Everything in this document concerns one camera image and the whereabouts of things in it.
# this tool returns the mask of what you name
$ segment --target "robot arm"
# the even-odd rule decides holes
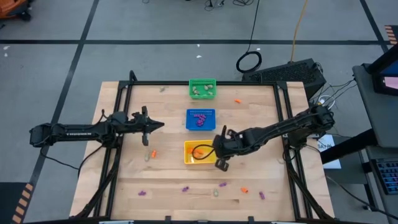
[[[226,160],[237,155],[247,155],[256,152],[270,139],[287,134],[289,144],[301,147],[307,142],[307,137],[314,133],[322,133],[333,127],[335,120],[332,112],[323,106],[313,106],[293,118],[265,128],[248,128],[240,132],[228,130],[229,139],[225,138],[226,126],[221,135],[216,135],[213,147],[217,155],[216,167],[227,171]]]
[[[134,118],[130,121],[124,112],[115,112],[96,124],[41,124],[29,131],[30,144],[43,147],[59,141],[98,141],[105,147],[115,147],[117,136],[141,132],[144,134],[142,143],[147,146],[147,134],[164,123],[150,119],[146,106],[142,107],[142,114],[136,112],[132,115]]]

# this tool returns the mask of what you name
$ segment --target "green object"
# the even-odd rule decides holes
[[[205,86],[207,85],[213,85],[213,87],[205,90]],[[189,80],[189,95],[192,99],[213,99],[217,95],[216,89],[216,80],[214,78],[194,78]]]

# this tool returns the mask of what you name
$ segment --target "wooden table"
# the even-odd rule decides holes
[[[94,123],[101,109],[105,109],[106,114],[113,111],[117,86],[117,82],[102,83]],[[149,162],[144,161],[147,148],[142,145],[142,135],[125,135],[112,219],[164,220],[170,215],[173,220],[247,221],[248,216],[254,216],[256,221],[294,220],[281,138],[269,141],[250,155],[233,157],[227,172],[213,164],[185,165],[183,162],[184,141],[213,139],[221,133],[224,124],[240,131],[278,122],[271,86],[217,86],[214,100],[192,100],[187,94],[188,86],[184,85],[167,86],[163,92],[159,88],[155,85],[132,88],[129,116],[141,111],[141,106],[147,106],[149,116],[164,122],[165,126],[149,136],[149,149],[157,151],[156,158]],[[288,90],[293,114],[308,108],[302,83],[288,83]],[[234,102],[236,98],[242,103]],[[282,92],[280,98],[285,110]],[[185,129],[188,108],[215,108],[217,128],[208,132]],[[308,144],[317,146],[314,140],[308,140]],[[98,146],[97,142],[88,142],[85,156]],[[76,215],[98,188],[104,152],[103,149],[96,153],[83,166],[70,215]],[[302,149],[301,153],[309,191],[325,211],[334,216],[319,153],[309,148]],[[227,186],[218,187],[222,182],[227,182]],[[186,186],[190,189],[183,193],[182,188]],[[241,187],[246,187],[249,193],[242,193]],[[213,189],[218,189],[218,197],[213,196]],[[141,190],[147,195],[138,196]],[[264,192],[265,200],[260,199],[260,191]],[[297,192],[302,204],[302,195]],[[107,198],[106,192],[101,214]],[[300,210],[304,217],[303,206]]]

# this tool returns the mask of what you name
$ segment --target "white paper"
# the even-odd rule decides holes
[[[323,152],[330,147],[335,146],[333,136],[331,134],[326,134],[318,140],[318,149]],[[337,159],[335,161],[328,162],[323,165],[324,169],[341,169],[340,161]]]

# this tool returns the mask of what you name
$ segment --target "yellow tray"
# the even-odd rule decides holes
[[[202,159],[202,160],[197,160],[194,159],[192,157],[192,154],[190,153],[192,151],[192,149],[200,144],[208,144],[208,145],[212,145],[213,144],[213,140],[196,140],[196,141],[185,141],[184,142],[184,163],[185,164],[213,164],[216,162],[216,153],[213,152],[211,153],[210,156],[208,156],[206,159]],[[206,147],[206,146],[201,146],[199,148],[197,148],[196,150],[201,150],[204,155],[207,155],[208,153],[211,152],[211,150],[213,150],[212,147]]]

